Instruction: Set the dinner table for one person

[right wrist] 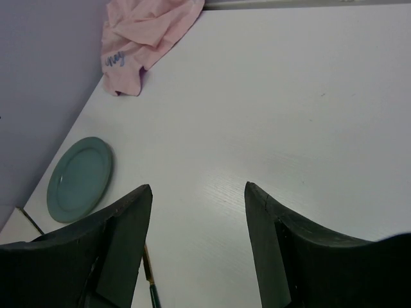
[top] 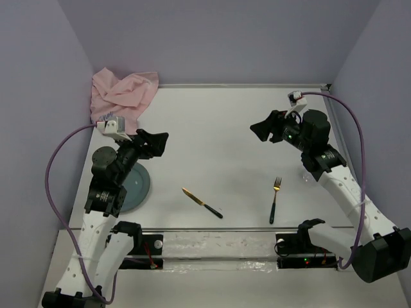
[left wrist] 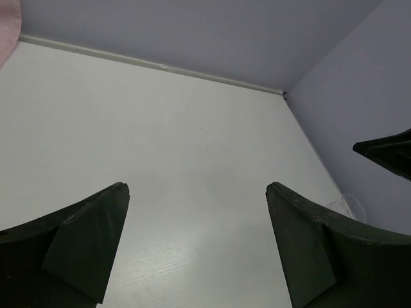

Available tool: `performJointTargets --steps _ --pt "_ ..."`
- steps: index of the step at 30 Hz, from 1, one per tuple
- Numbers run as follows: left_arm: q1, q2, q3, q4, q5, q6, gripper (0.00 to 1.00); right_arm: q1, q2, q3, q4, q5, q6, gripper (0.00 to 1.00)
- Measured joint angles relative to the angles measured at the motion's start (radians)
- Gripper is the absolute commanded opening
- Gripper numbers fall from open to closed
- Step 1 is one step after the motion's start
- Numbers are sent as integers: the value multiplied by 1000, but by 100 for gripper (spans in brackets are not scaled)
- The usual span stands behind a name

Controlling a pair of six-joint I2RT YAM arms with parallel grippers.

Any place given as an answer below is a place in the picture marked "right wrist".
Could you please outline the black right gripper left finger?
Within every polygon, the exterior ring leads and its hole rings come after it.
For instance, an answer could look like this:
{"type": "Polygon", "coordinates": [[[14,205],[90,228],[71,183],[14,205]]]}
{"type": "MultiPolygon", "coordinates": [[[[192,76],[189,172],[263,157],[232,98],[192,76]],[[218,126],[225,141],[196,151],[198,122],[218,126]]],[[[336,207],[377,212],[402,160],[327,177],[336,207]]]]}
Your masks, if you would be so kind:
{"type": "Polygon", "coordinates": [[[151,208],[145,184],[54,232],[1,245],[1,307],[130,307],[151,208]]]}

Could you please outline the pink cloth placemat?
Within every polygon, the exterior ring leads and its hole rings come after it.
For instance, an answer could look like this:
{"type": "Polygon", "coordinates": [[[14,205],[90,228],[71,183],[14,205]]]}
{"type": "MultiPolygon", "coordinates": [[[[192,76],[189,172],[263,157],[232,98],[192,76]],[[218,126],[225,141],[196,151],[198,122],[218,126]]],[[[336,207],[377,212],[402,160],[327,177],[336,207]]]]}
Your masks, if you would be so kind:
{"type": "Polygon", "coordinates": [[[101,38],[103,88],[138,96],[148,71],[188,32],[204,1],[110,1],[101,38]]]}

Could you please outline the green ceramic plate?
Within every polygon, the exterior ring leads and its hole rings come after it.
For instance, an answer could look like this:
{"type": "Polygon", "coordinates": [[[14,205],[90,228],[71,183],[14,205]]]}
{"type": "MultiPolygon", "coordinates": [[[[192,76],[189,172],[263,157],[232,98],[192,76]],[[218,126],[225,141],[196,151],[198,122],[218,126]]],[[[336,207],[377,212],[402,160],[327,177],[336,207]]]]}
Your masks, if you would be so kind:
{"type": "Polygon", "coordinates": [[[113,165],[112,150],[102,139],[86,137],[74,143],[49,179],[49,215],[59,223],[72,223],[88,215],[103,198],[113,165]]]}

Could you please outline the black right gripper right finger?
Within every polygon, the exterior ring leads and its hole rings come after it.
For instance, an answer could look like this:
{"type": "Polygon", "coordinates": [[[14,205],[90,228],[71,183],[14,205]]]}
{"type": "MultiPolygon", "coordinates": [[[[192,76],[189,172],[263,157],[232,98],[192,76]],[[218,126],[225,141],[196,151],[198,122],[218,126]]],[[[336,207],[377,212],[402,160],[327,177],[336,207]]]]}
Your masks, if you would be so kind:
{"type": "Polygon", "coordinates": [[[366,241],[330,230],[245,185],[263,307],[409,307],[410,234],[366,241]]]}

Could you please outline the gold knife green handle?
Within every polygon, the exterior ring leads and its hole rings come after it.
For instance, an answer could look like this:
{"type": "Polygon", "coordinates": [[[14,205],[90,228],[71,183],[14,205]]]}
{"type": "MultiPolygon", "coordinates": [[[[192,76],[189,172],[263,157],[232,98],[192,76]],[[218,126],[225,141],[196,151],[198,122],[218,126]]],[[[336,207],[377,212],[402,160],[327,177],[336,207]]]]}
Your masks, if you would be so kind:
{"type": "Polygon", "coordinates": [[[152,273],[152,267],[150,263],[150,258],[148,255],[148,248],[147,245],[144,246],[144,252],[143,252],[143,266],[144,266],[144,273],[146,276],[146,280],[149,283],[150,286],[150,298],[152,301],[152,307],[153,308],[161,308],[161,302],[159,299],[159,294],[157,291],[157,287],[155,285],[155,280],[153,278],[153,273],[152,273]]]}

